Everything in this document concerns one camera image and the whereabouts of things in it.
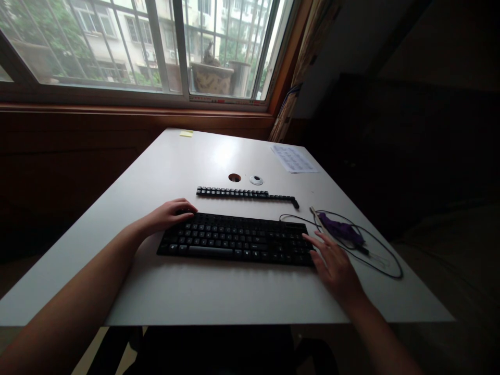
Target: dark chair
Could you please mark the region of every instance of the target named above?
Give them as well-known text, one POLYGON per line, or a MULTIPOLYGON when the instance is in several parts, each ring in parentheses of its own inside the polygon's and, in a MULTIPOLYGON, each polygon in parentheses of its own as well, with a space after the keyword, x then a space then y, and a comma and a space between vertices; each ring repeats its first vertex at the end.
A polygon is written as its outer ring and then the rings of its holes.
POLYGON ((317 375, 338 374, 330 347, 323 340, 301 339, 294 348, 290 326, 189 326, 149 327, 144 337, 141 327, 110 327, 87 375, 114 375, 127 343, 137 351, 127 375, 162 366, 177 372, 186 364, 208 367, 210 373, 295 374, 309 357, 317 375))

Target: curtain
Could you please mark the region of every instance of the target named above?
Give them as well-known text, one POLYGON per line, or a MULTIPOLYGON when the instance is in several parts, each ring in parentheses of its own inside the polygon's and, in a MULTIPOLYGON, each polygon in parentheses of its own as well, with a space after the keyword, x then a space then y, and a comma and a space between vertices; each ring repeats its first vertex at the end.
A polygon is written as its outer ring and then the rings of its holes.
POLYGON ((292 88, 286 94, 280 112, 276 117, 269 141, 282 142, 285 138, 307 69, 314 64, 330 25, 333 24, 341 5, 342 0, 313 0, 302 38, 297 65, 293 72, 292 88))

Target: forearm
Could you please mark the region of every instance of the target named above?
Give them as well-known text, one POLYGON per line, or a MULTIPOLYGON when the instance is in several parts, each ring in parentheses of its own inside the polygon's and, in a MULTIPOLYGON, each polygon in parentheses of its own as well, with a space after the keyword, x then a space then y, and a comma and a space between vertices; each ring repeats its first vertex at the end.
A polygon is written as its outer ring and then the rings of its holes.
POLYGON ((104 323, 145 235, 121 231, 28 323, 0 357, 2 373, 70 373, 104 323))
POLYGON ((364 342, 377 373, 422 375, 420 367, 368 299, 345 310, 364 342))

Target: round white object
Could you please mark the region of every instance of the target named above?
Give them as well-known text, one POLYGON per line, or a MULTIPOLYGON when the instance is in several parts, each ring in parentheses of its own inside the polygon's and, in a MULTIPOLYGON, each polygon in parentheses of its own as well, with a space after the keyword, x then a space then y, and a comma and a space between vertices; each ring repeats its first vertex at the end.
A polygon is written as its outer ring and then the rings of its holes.
POLYGON ((264 180, 259 176, 250 176, 250 182, 253 185, 262 185, 264 183, 264 180))

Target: window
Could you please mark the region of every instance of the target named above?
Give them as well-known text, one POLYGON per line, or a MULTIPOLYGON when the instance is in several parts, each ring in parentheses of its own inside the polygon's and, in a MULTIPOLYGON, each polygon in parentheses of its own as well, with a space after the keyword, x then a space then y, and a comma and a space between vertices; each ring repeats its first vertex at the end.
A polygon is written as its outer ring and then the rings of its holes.
POLYGON ((99 23, 99 20, 101 20, 106 35, 115 37, 115 31, 105 7, 101 5, 95 6, 98 18, 92 5, 88 2, 84 0, 72 0, 72 3, 78 15, 78 21, 85 32, 101 33, 101 24, 99 23))
POLYGON ((202 13, 211 15, 211 1, 210 0, 198 0, 198 10, 202 13))
POLYGON ((141 42, 141 35, 144 38, 144 43, 153 44, 153 37, 151 36, 151 29, 149 28, 149 21, 139 19, 139 25, 141 25, 141 33, 137 29, 137 24, 135 18, 126 17, 127 26, 129 27, 130 39, 136 43, 141 42))
POLYGON ((227 110, 264 111, 298 3, 0 0, 0 64, 10 73, 0 69, 0 86, 11 90, 5 81, 14 81, 19 84, 11 97, 37 92, 40 102, 136 98, 176 108, 223 103, 227 110))

